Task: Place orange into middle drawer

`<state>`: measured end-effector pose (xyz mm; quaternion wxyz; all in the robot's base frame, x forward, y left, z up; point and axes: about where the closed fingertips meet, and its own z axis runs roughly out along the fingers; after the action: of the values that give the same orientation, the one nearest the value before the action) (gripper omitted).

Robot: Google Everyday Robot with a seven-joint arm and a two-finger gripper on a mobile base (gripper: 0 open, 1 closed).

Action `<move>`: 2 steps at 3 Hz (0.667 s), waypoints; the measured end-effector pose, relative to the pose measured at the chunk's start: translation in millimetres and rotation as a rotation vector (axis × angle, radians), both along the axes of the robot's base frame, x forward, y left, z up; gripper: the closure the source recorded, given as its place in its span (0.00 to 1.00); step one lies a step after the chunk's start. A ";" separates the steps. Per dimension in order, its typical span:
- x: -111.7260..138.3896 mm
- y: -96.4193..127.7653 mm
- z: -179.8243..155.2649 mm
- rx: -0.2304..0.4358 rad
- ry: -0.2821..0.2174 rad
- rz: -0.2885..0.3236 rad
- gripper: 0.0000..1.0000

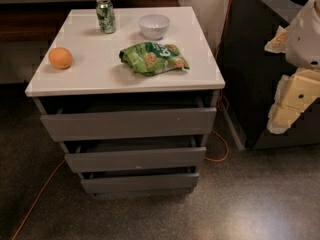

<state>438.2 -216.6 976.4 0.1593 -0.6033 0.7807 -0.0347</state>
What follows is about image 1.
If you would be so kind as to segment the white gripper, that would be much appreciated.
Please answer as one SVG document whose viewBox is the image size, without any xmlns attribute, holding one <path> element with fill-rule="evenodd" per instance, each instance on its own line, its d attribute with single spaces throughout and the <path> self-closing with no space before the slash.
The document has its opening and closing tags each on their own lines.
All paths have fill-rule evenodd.
<svg viewBox="0 0 320 240">
<path fill-rule="evenodd" d="M 286 60 L 300 67 L 278 82 L 274 104 L 268 114 L 267 129 L 283 134 L 320 97 L 320 0 L 308 0 L 291 21 L 281 26 L 264 50 L 284 53 Z"/>
</svg>

